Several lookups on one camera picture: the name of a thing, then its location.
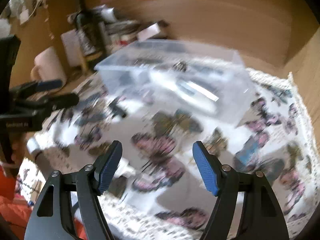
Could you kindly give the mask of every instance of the blue gripper pad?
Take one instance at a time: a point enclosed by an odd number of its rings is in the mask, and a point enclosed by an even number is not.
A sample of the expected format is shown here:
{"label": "blue gripper pad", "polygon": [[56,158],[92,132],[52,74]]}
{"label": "blue gripper pad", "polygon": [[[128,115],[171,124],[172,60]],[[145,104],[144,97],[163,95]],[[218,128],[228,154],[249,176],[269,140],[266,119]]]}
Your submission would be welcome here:
{"label": "blue gripper pad", "polygon": [[62,87],[62,81],[60,79],[38,82],[36,92],[49,91],[60,87]]}
{"label": "blue gripper pad", "polygon": [[221,182],[221,163],[214,155],[210,155],[201,141],[197,141],[192,147],[193,158],[196,161],[206,189],[214,196],[219,193]]}
{"label": "blue gripper pad", "polygon": [[94,162],[94,166],[96,166],[94,177],[98,181],[97,190],[100,194],[109,188],[121,157],[122,144],[119,141],[113,141],[108,147],[107,152],[104,155],[99,156]]}

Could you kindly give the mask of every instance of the black clamp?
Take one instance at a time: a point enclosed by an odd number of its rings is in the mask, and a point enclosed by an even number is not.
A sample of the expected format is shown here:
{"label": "black clamp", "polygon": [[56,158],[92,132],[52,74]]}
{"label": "black clamp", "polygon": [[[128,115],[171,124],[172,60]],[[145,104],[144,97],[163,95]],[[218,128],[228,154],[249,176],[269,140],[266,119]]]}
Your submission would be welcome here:
{"label": "black clamp", "polygon": [[[202,142],[193,145],[193,155],[207,190],[217,196],[211,217],[201,240],[226,240],[233,219],[238,192],[244,204],[237,240],[288,240],[287,226],[279,203],[266,177],[236,172],[210,155]],[[108,189],[122,156],[122,145],[113,141],[93,165],[80,171],[61,174],[54,171],[47,180],[32,211],[25,240],[78,239],[71,215],[70,191],[77,191],[79,208],[89,240],[113,240],[97,195]]]}
{"label": "black clamp", "polygon": [[35,231],[38,240],[79,239],[71,215],[70,192],[76,191],[87,238],[114,240],[97,196],[109,188],[121,156],[121,143],[113,141],[94,164],[68,174],[54,171],[33,208],[24,239],[33,240]]}
{"label": "black clamp", "polygon": [[201,141],[193,144],[193,157],[208,191],[217,196],[210,219],[200,238],[227,239],[238,192],[244,203],[236,240],[288,240],[288,229],[271,185],[261,171],[246,174],[222,165]]}
{"label": "black clamp", "polygon": [[0,162],[4,166],[5,173],[16,176],[19,169],[15,167],[11,159],[12,149],[9,132],[39,131],[42,129],[44,119],[51,115],[52,111],[75,106],[79,102],[76,94],[70,93],[61,96],[45,96],[37,101],[27,100],[31,95],[56,89],[62,86],[60,80],[47,82],[28,82],[9,89],[11,70],[15,64],[20,40],[15,35],[0,39],[0,144],[3,155]]}

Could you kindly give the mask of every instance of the cardboard wall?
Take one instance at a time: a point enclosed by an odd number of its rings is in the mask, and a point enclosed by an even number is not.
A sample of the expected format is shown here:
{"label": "cardboard wall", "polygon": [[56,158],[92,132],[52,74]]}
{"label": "cardboard wall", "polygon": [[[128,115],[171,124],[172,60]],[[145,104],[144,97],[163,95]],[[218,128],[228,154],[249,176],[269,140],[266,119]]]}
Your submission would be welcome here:
{"label": "cardboard wall", "polygon": [[295,0],[292,35],[284,75],[292,72],[294,82],[308,109],[320,141],[320,25],[310,8]]}

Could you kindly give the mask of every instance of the white cloth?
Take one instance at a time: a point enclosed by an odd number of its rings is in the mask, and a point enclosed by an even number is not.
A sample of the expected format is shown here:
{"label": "white cloth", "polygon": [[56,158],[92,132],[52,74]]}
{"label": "white cloth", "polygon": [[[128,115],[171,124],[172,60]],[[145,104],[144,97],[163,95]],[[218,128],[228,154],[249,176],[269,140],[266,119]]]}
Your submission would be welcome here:
{"label": "white cloth", "polygon": [[[234,167],[235,155],[240,156],[241,153],[246,153],[244,149],[247,147],[249,152],[254,148],[252,157],[249,160],[246,159],[248,163],[254,163],[254,168],[249,172],[262,169],[267,175],[271,169],[271,177],[274,176],[272,179],[273,190],[286,214],[289,236],[294,237],[308,222],[319,201],[320,179],[317,174],[319,155],[316,150],[311,120],[300,95],[297,93],[297,88],[293,84],[292,76],[289,76],[288,80],[283,80],[256,70],[247,70],[252,80],[256,82],[257,100],[264,98],[266,104],[264,110],[269,115],[263,119],[265,127],[259,130],[256,126],[250,128],[250,124],[245,124],[245,122],[261,119],[261,115],[256,113],[257,109],[254,109],[258,107],[258,103],[252,107],[251,114],[246,115],[245,120],[242,120],[237,128],[192,113],[191,118],[201,125],[201,131],[185,133],[176,125],[169,135],[176,145],[173,150],[169,151],[170,158],[164,162],[165,164],[163,162],[159,162],[161,163],[159,164],[148,157],[145,148],[138,148],[137,144],[132,141],[132,137],[137,133],[152,135],[155,129],[152,118],[157,112],[164,111],[167,115],[174,116],[177,106],[170,103],[166,105],[155,103],[153,106],[145,106],[137,101],[124,100],[119,104],[127,109],[128,116],[125,119],[104,118],[98,124],[87,122],[81,127],[79,126],[79,118],[84,117],[83,111],[75,109],[70,120],[63,122],[56,120],[49,131],[38,132],[35,138],[44,150],[44,155],[52,168],[58,169],[62,173],[77,171],[84,165],[93,163],[96,156],[93,151],[90,151],[91,149],[102,147],[103,143],[109,144],[113,140],[119,140],[123,145],[123,157],[136,171],[142,171],[142,167],[147,162],[151,163],[151,166],[143,171],[145,174],[141,173],[129,178],[121,200],[110,194],[104,194],[99,198],[107,222],[114,225],[124,236],[135,239],[163,239],[163,237],[194,239],[200,237],[201,231],[191,231],[185,228],[196,226],[183,224],[183,212],[195,208],[196,214],[193,215],[193,218],[199,219],[197,225],[201,225],[203,228],[205,222],[203,223],[201,219],[211,214],[216,198],[205,190],[199,171],[192,160],[191,148],[197,140],[210,143],[211,135],[218,127],[222,132],[222,138],[228,140],[227,148],[220,151],[221,163],[227,163]],[[97,75],[91,76],[89,80],[91,80],[89,89],[80,93],[80,99],[85,101],[85,98],[89,98],[97,92],[100,93],[99,100],[105,104],[97,101],[94,108],[98,109],[98,112],[103,112],[110,98],[103,94],[101,90],[103,86]],[[75,91],[79,92],[87,83],[88,80]],[[287,102],[285,103],[281,101],[282,97],[275,95],[272,88],[268,86],[290,90],[292,97],[283,97]],[[268,134],[268,139],[261,137],[262,132]],[[290,153],[293,150],[289,147],[298,147],[294,149],[300,149],[301,156],[298,154],[294,158],[290,158]],[[272,160],[276,160],[278,166],[270,163]],[[279,170],[273,171],[273,167],[279,167]],[[153,183],[155,178],[161,183]],[[143,192],[141,185],[146,183],[160,186],[157,190]],[[242,201],[243,196],[240,193],[229,238],[236,234]],[[169,218],[166,217],[165,212],[171,212]],[[168,221],[174,221],[178,225],[161,221],[153,216],[155,214]]]}

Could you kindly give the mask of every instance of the dark glass bottle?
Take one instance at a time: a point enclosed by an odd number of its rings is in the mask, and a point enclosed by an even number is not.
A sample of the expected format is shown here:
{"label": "dark glass bottle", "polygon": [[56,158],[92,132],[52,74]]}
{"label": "dark glass bottle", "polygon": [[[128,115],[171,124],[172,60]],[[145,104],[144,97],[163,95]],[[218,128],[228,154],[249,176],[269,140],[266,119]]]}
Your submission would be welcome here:
{"label": "dark glass bottle", "polygon": [[78,13],[75,18],[77,35],[80,47],[88,67],[94,66],[103,60],[106,55],[103,39],[100,33],[98,19],[86,9],[84,0],[76,0],[78,3]]}

